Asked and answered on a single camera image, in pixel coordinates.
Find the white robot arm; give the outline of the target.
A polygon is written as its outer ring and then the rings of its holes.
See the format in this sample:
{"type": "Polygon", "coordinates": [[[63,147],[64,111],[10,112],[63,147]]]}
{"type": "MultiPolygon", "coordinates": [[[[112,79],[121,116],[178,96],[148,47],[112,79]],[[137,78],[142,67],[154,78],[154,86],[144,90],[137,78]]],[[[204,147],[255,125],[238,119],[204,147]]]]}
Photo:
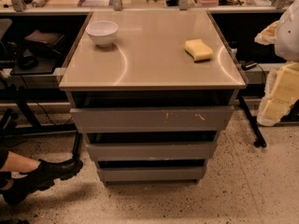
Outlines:
{"type": "Polygon", "coordinates": [[[273,44],[275,54],[286,61],[267,75],[258,110],[258,123],[273,126],[288,115],[299,100],[299,0],[295,0],[278,21],[258,33],[254,41],[261,45],[273,44]]]}

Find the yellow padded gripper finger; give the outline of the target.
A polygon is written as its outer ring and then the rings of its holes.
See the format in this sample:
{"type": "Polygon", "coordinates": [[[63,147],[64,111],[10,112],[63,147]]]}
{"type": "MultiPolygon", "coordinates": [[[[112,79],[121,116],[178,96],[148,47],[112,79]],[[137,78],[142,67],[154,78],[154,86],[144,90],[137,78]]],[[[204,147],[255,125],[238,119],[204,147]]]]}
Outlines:
{"type": "Polygon", "coordinates": [[[299,63],[286,63],[278,70],[271,70],[258,109],[258,123],[263,126],[277,124],[298,100],[299,63]]]}
{"type": "Polygon", "coordinates": [[[271,45],[276,43],[276,30],[278,27],[278,21],[272,22],[266,28],[264,28],[260,33],[258,33],[254,41],[261,45],[271,45]]]}

